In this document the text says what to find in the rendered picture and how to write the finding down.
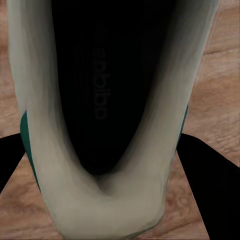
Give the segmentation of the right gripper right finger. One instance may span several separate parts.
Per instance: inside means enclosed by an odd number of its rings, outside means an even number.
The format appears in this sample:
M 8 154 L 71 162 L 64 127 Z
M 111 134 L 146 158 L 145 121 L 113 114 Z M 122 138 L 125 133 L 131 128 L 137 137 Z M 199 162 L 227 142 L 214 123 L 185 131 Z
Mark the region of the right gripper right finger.
M 210 240 L 240 240 L 240 168 L 187 134 L 176 150 Z

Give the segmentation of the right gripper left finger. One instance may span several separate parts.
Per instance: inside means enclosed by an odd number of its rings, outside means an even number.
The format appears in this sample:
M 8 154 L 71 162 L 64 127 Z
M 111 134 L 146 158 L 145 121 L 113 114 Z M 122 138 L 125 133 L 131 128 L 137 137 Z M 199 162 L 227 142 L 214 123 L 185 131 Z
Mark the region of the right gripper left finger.
M 0 138 L 0 193 L 25 153 L 21 133 Z

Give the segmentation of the gym shoe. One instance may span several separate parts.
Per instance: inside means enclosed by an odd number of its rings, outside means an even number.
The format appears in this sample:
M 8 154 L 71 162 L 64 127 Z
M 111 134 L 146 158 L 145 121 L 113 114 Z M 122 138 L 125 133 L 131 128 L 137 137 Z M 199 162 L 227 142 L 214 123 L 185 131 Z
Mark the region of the gym shoe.
M 20 135 L 67 240 L 162 222 L 220 0 L 6 0 Z

